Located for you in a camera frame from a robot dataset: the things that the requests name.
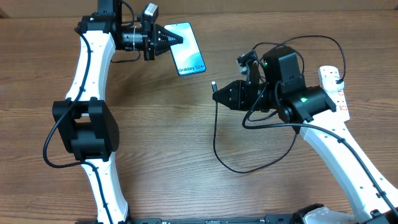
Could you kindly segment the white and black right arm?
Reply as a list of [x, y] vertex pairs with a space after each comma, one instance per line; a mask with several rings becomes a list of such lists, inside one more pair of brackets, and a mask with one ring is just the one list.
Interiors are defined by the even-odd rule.
[[213, 88], [213, 100], [231, 110], [274, 110], [278, 127], [291, 127], [322, 158], [343, 189], [352, 213], [315, 203], [290, 216], [291, 223], [396, 223], [397, 189], [377, 170], [349, 132], [331, 95], [306, 86], [297, 52], [276, 47], [259, 58], [250, 51], [237, 59], [245, 79]]

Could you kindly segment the Samsung Galaxy smartphone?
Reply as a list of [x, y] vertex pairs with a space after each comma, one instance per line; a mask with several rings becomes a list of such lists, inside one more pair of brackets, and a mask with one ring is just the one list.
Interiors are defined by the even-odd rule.
[[206, 71], [205, 61], [198, 46], [191, 23], [167, 24], [165, 29], [183, 38], [181, 44], [172, 45], [170, 50], [179, 76], [193, 75]]

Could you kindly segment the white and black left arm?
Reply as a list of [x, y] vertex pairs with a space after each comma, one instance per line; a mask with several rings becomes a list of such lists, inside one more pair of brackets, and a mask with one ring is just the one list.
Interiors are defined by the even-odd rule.
[[131, 21], [122, 19], [125, 1], [98, 1], [98, 9], [83, 16], [75, 28], [80, 36], [80, 55], [73, 83], [63, 101], [52, 106], [55, 120], [43, 146], [45, 163], [52, 136], [59, 132], [65, 149], [75, 161], [60, 168], [82, 166], [90, 181], [97, 206], [95, 223], [133, 223], [116, 168], [119, 128], [105, 102], [106, 82], [112, 57], [118, 50], [136, 51], [144, 60], [181, 44], [181, 36], [156, 24], [159, 8], [149, 3]]

